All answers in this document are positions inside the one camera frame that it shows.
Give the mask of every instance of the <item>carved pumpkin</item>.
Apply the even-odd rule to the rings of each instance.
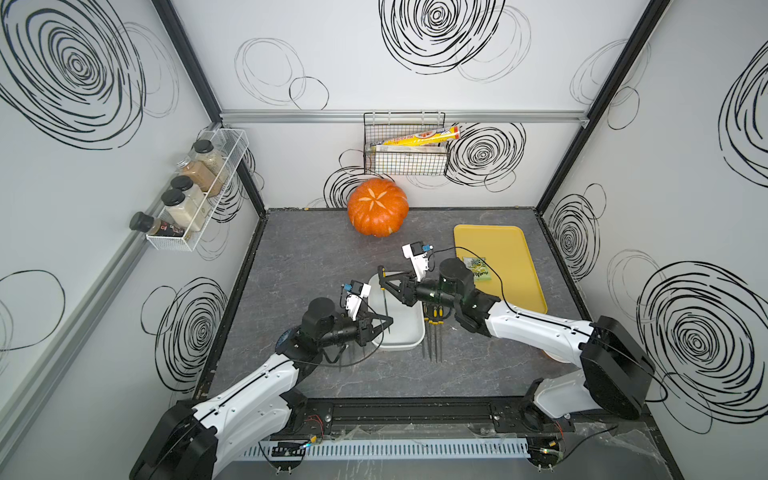
[[[352,226],[363,235],[387,237],[400,230],[406,219],[408,198],[395,182],[372,178],[355,189],[346,212]]]

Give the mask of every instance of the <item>yellow tray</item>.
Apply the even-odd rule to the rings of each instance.
[[[517,227],[497,225],[456,225],[453,240],[457,247],[466,247],[485,258],[504,280],[507,301],[534,312],[546,313],[547,301],[541,291],[531,252],[523,231]],[[466,250],[456,249],[456,256],[475,258]],[[490,270],[487,280],[475,279],[475,286],[486,293],[502,296],[502,285]]]

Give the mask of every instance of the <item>yellow package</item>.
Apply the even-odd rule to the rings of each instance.
[[[392,138],[381,142],[381,145],[402,145],[406,147],[417,147],[419,145],[439,144],[448,140],[458,138],[458,127],[439,128],[438,130],[423,131],[418,134],[406,135],[405,137]]]

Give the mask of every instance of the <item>glass jar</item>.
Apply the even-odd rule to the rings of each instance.
[[[155,235],[157,237],[182,237],[184,235],[183,228],[143,212],[136,212],[134,214],[131,218],[130,227],[131,230],[144,232],[147,235]]]
[[[178,188],[184,195],[200,207],[200,213],[205,217],[210,213],[210,204],[205,199],[203,191],[187,175],[179,175],[170,181],[171,188]]]
[[[197,205],[187,198],[183,191],[178,188],[171,188],[163,192],[160,199],[165,204],[165,210],[180,226],[193,232],[199,232],[203,229],[205,216],[195,216]]]
[[[223,185],[216,180],[216,176],[208,170],[203,162],[186,157],[176,166],[179,167],[182,175],[191,178],[203,192],[208,192],[208,197],[215,197],[221,192]]]
[[[198,140],[192,144],[192,150],[195,152],[194,159],[203,162],[208,170],[214,176],[218,175],[224,168],[224,158],[221,152],[214,149],[214,144],[210,140]]]

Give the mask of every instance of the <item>black wire basket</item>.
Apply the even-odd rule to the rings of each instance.
[[[445,113],[369,112],[363,115],[363,164],[366,173],[387,175],[444,175],[448,166],[448,149],[436,152],[381,152],[374,144],[390,138],[405,137],[445,127]],[[447,142],[427,148],[446,147]]]

